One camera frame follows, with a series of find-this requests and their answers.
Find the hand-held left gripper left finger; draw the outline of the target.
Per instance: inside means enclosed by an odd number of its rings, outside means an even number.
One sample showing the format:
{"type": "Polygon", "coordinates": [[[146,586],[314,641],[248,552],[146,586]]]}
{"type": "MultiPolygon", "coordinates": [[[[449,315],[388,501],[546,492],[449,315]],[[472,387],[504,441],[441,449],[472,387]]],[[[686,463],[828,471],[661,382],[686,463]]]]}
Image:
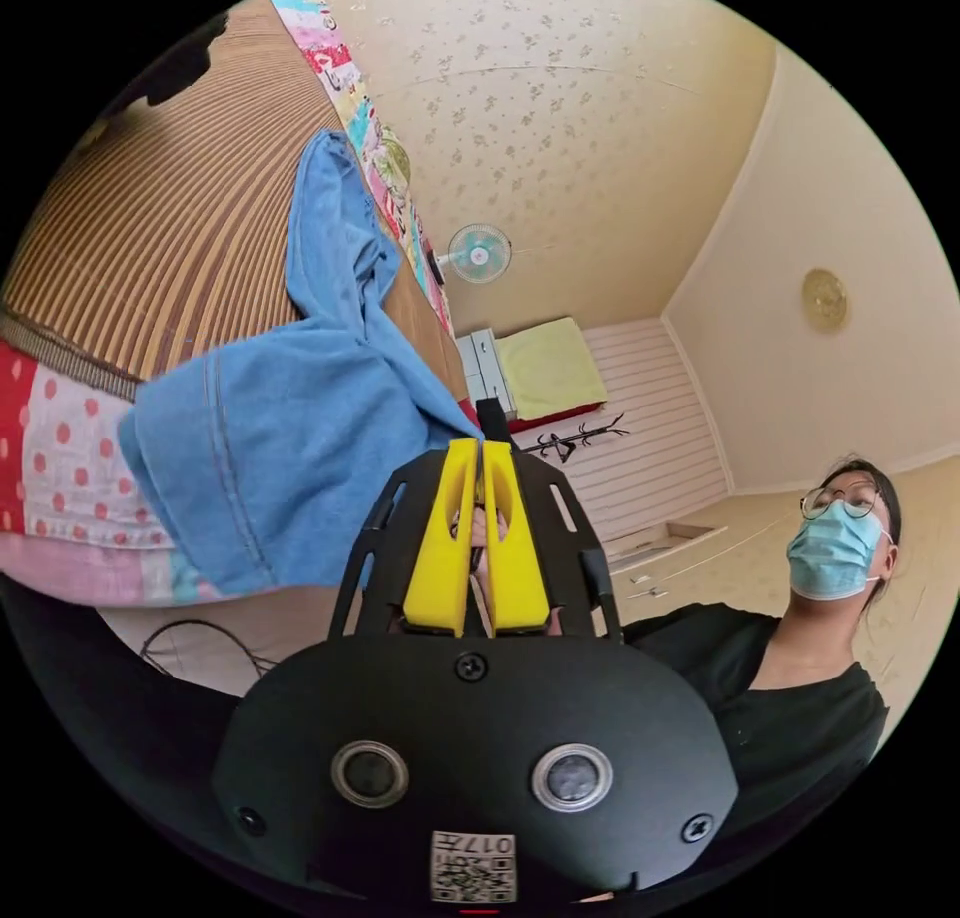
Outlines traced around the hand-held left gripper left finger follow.
{"type": "Polygon", "coordinates": [[[439,462],[402,604],[406,624],[414,630],[464,635],[478,451],[477,440],[456,439],[439,462]]]}

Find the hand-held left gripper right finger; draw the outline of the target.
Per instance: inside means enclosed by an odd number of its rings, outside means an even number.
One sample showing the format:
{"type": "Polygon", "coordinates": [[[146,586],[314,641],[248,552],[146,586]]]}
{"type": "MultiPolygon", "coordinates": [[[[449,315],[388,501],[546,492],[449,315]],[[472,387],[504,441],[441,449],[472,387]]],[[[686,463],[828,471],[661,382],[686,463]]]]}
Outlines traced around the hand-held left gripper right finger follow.
{"type": "Polygon", "coordinates": [[[482,445],[487,599],[496,634],[541,632],[550,604],[512,447],[482,445]]]}

